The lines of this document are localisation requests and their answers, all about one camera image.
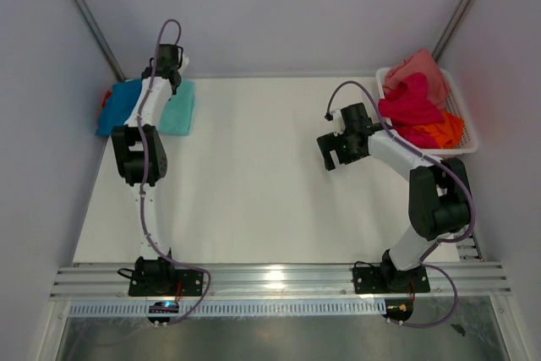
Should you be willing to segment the teal t shirt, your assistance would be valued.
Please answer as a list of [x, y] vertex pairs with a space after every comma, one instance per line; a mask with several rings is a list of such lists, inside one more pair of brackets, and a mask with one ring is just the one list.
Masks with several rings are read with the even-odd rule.
[[195, 82], [184, 79], [164, 106], [158, 131], [173, 136], [188, 136], [195, 106]]

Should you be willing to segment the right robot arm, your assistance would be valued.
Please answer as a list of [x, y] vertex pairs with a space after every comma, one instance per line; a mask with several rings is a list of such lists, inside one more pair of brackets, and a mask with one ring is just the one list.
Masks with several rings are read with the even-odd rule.
[[326, 170], [373, 157], [408, 183], [407, 229], [370, 268], [378, 289], [404, 293], [426, 275], [424, 260], [472, 219], [466, 168], [455, 158], [425, 155], [396, 131], [374, 123], [363, 103], [328, 111], [325, 119], [333, 130], [316, 141]]

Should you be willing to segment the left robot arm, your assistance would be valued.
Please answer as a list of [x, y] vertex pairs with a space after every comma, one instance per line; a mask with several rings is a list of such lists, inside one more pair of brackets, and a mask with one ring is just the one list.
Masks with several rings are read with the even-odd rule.
[[158, 124], [167, 102], [182, 81], [183, 48], [160, 44], [141, 74], [141, 92], [125, 122], [112, 129], [112, 146], [118, 174], [130, 187], [139, 212], [139, 258], [121, 276], [130, 279], [128, 294], [172, 296], [178, 279], [171, 250], [163, 245], [156, 209], [158, 183], [166, 176], [168, 160]]

